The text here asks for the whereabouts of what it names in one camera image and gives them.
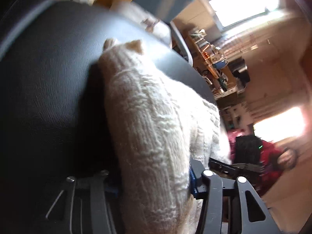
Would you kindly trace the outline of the deer print pillow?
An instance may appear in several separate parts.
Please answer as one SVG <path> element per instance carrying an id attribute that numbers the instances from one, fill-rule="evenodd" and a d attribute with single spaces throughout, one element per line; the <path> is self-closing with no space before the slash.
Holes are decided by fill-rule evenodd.
<path id="1" fill-rule="evenodd" d="M 110 10 L 136 23 L 146 32 L 172 48 L 170 27 L 140 5 L 126 0 L 113 0 Z"/>

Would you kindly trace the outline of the pink quilted bed cover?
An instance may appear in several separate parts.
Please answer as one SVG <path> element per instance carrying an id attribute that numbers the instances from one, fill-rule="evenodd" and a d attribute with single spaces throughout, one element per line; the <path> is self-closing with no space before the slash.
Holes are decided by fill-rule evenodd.
<path id="1" fill-rule="evenodd" d="M 244 129 L 232 129 L 227 132 L 227 137 L 229 140 L 230 147 L 233 148 L 235 146 L 236 137 L 244 136 Z"/>

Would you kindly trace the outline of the white knitted sweater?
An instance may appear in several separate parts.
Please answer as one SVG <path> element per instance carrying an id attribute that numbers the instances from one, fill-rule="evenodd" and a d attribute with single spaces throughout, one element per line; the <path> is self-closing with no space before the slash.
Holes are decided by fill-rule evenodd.
<path id="1" fill-rule="evenodd" d="M 107 39 L 98 65 L 126 233 L 195 233 L 203 202 L 190 193 L 190 160 L 230 164 L 217 106 L 161 72 L 140 40 Z"/>

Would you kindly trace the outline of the wooden cluttered table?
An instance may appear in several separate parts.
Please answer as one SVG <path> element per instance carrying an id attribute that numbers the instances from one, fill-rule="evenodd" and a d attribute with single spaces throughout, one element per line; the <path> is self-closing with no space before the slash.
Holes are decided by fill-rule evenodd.
<path id="1" fill-rule="evenodd" d="M 245 91 L 250 75 L 243 58 L 229 61 L 220 47 L 209 43 L 203 29 L 194 28 L 188 32 L 193 45 L 193 67 L 208 83 L 216 100 L 230 94 L 241 94 Z"/>

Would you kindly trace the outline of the person in red jacket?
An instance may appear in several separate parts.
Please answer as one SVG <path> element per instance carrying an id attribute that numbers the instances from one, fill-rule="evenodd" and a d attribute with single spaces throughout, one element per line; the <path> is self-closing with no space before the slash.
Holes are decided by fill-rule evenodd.
<path id="1" fill-rule="evenodd" d="M 262 140 L 260 163 L 263 166 L 255 190 L 264 196 L 278 181 L 284 171 L 292 170 L 298 162 L 299 153 L 293 148 L 276 147 L 273 143 Z"/>

